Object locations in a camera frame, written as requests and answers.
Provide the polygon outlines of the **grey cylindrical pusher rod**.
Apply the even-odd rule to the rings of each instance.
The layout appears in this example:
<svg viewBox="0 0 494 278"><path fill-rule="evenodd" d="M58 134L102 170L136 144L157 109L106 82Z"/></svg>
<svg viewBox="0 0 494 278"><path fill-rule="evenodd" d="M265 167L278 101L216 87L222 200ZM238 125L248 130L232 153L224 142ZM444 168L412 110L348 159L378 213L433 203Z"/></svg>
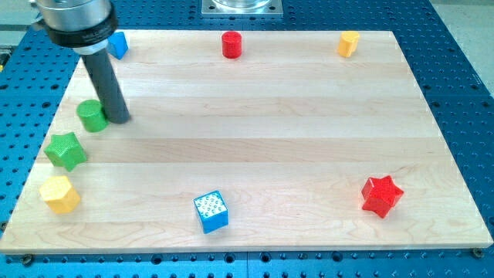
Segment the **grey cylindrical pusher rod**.
<svg viewBox="0 0 494 278"><path fill-rule="evenodd" d="M81 58L108 121L114 124L128 122L130 113L107 51L101 49Z"/></svg>

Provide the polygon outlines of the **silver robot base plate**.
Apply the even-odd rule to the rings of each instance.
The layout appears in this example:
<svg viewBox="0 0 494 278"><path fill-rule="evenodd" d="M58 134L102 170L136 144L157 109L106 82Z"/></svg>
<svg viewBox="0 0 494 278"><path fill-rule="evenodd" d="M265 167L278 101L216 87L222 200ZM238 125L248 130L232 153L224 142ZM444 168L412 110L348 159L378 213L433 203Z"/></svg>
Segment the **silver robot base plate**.
<svg viewBox="0 0 494 278"><path fill-rule="evenodd" d="M206 18L245 18L283 16L282 0L202 0L201 14Z"/></svg>

